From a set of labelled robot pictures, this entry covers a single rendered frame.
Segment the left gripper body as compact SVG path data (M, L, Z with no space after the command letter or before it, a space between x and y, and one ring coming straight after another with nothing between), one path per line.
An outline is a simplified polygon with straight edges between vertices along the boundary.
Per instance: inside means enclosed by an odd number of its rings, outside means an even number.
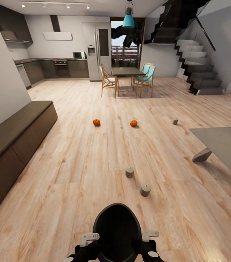
M98 253L97 253L97 244L89 243L88 246L80 247L80 245L77 245L75 247L75 254L81 252L83 253L85 257L85 262L88 262L89 260L96 260Z

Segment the pumpkin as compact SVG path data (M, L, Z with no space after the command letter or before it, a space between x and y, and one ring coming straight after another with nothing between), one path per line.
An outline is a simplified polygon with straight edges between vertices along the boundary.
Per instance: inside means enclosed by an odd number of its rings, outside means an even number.
M132 120L131 122L130 122L130 125L131 126L136 126L138 124L138 122L136 121L136 120Z
M98 120L98 119L93 120L93 124L96 125L96 126L99 125L100 124L100 120Z

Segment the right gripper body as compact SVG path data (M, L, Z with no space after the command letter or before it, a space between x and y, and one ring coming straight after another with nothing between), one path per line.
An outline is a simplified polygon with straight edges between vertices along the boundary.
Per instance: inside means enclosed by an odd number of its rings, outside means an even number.
M134 251L136 254L142 254L145 247L151 247L156 250L156 241L143 242L141 239L134 239Z

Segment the pillar candle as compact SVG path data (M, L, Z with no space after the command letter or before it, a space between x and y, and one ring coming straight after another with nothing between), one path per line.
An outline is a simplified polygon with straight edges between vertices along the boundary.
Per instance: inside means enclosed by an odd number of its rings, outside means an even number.
M173 124L173 125L176 125L177 122L178 122L178 120L179 120L178 118L173 118L173 120L172 120L172 124Z
M132 178L134 174L134 168L132 166L127 166L125 170L125 175L128 178Z
M151 191L151 186L149 183L143 183L140 188L140 194L144 197L149 196L149 193Z

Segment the cauldron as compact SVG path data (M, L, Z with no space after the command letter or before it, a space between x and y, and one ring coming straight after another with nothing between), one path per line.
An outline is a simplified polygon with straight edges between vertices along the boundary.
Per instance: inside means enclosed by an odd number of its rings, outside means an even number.
M132 237L142 239L139 221L125 204L113 203L97 216L93 233L100 238L92 244L102 242L97 258L100 262L134 262L138 256L131 247Z

